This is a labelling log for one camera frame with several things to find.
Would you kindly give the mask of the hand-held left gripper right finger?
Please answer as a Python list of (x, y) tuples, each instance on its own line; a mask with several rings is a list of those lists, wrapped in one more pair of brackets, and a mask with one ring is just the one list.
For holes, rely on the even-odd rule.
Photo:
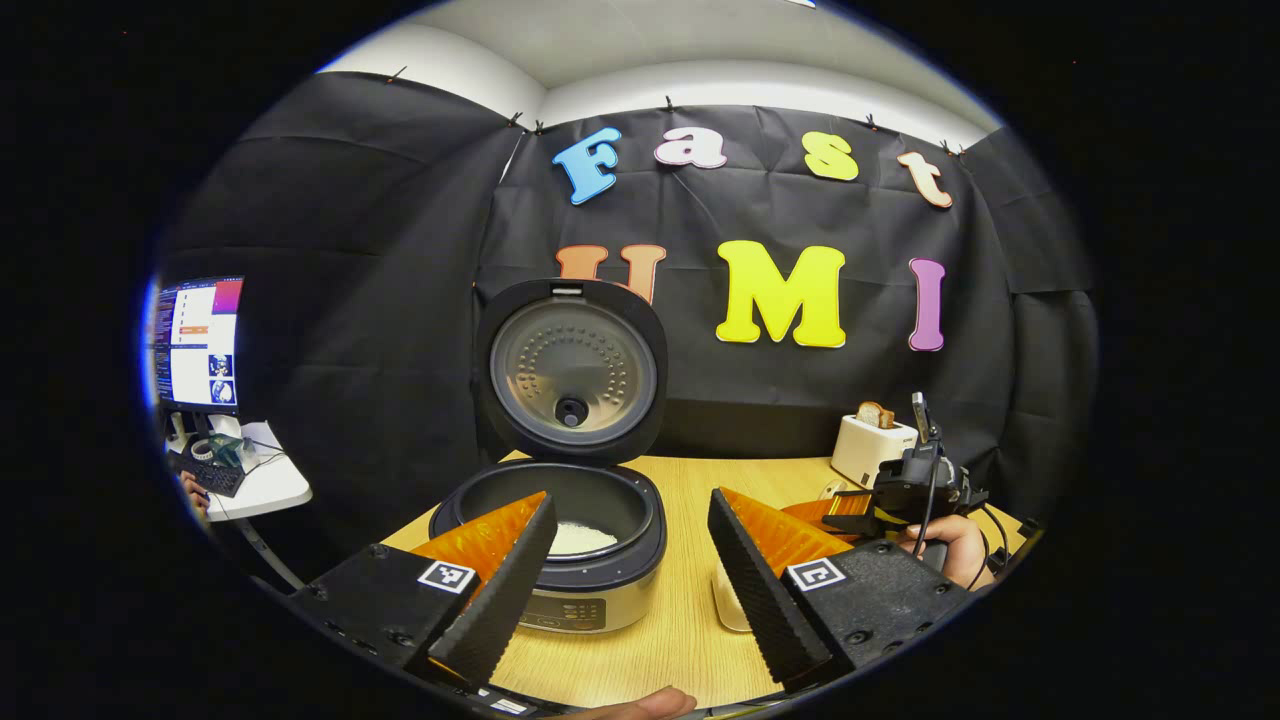
[(707, 525), (788, 693), (878, 664), (973, 597), (891, 539), (851, 546), (728, 488), (712, 492)]

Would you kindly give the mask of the teal tape dispenser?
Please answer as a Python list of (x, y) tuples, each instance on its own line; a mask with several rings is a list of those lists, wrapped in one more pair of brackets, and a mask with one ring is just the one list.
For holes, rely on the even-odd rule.
[(197, 437), (187, 446), (187, 454), (196, 461), (220, 468), (243, 468), (242, 438), (215, 433)]

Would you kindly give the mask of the white toaster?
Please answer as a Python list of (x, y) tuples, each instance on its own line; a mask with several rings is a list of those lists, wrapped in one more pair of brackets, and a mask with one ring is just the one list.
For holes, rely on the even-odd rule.
[(829, 465), (850, 482), (872, 488), (881, 464), (900, 460), (918, 439), (915, 428), (895, 423), (882, 429), (846, 415), (841, 418)]

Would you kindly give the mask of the computer monitor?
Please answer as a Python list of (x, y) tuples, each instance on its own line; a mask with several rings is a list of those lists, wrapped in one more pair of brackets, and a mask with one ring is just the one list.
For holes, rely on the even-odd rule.
[(218, 275), (156, 293), (148, 351), (163, 406), (238, 414), (236, 332), (243, 283), (242, 275)]

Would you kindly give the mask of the white side table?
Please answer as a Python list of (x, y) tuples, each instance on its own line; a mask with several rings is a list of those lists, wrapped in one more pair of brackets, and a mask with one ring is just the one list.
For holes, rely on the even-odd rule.
[(177, 475), (180, 474), (175, 456), (189, 456), (187, 446), (197, 437), (219, 433), (242, 438), (244, 482), (234, 497), (209, 492), (207, 520), (230, 523), (243, 537), (244, 543), (284, 584), (293, 591), (301, 589), (305, 583), (271, 550), (253, 527), (252, 519), (307, 503), (312, 498), (310, 484), (280, 446), (268, 423), (251, 421), (243, 425), (234, 416), (205, 416), (198, 413), (193, 414), (191, 420), (198, 428), (197, 432), (188, 432), (184, 428), (180, 413), (172, 414), (173, 433), (166, 439), (166, 457), (172, 469)]

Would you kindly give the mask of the black keyboard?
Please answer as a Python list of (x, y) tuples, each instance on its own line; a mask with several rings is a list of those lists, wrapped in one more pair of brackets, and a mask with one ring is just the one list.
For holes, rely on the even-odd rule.
[(205, 462), (184, 455), (177, 455), (175, 464), (180, 471), (191, 473), (200, 486), (215, 495), (234, 497), (244, 482), (244, 471), (241, 468)]

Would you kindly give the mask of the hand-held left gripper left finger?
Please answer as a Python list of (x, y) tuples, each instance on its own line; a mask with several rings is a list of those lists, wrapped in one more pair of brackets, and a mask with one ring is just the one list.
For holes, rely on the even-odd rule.
[(411, 552), (370, 544), (291, 594), (291, 607), (360, 653), (476, 691), (525, 611), (557, 532), (541, 491)]

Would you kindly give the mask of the black backdrop cloth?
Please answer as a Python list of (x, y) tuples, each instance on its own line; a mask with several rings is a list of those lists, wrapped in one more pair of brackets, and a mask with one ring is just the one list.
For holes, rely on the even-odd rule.
[(655, 108), (508, 126), (321, 73), (195, 192), (163, 279), (239, 275), (239, 409), (314, 496), (264, 527), (310, 571), (507, 452), (470, 364), (481, 310), (600, 252), (666, 328), (653, 451), (808, 457), (861, 401), (923, 392), (996, 505), (1042, 520), (1082, 465), (1100, 332), (1082, 242), (1005, 129), (959, 158), (813, 111)]

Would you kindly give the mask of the white rice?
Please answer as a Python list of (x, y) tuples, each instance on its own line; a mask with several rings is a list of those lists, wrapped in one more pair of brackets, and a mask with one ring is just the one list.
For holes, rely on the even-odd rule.
[(559, 521), (549, 555), (559, 557), (586, 555), (609, 548), (617, 542), (616, 536), (596, 528), (576, 521)]

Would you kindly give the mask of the silver black rice cooker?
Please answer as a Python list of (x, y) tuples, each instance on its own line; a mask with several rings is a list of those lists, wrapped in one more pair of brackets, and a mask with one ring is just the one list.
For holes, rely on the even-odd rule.
[(662, 324), (630, 290), (540, 279), (488, 304), (474, 388), (518, 459), (484, 468), (448, 496), (431, 518), (431, 534), (544, 491), (558, 521), (618, 538), (586, 555), (548, 553), (524, 626), (602, 634), (648, 612), (666, 555), (666, 509), (657, 486), (630, 462), (657, 437), (666, 384)]

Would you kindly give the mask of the clear rice container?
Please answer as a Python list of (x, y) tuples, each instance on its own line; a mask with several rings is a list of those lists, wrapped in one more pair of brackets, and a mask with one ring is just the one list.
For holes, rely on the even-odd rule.
[(710, 587), (719, 624), (728, 632), (751, 633), (750, 623), (722, 564), (716, 565)]

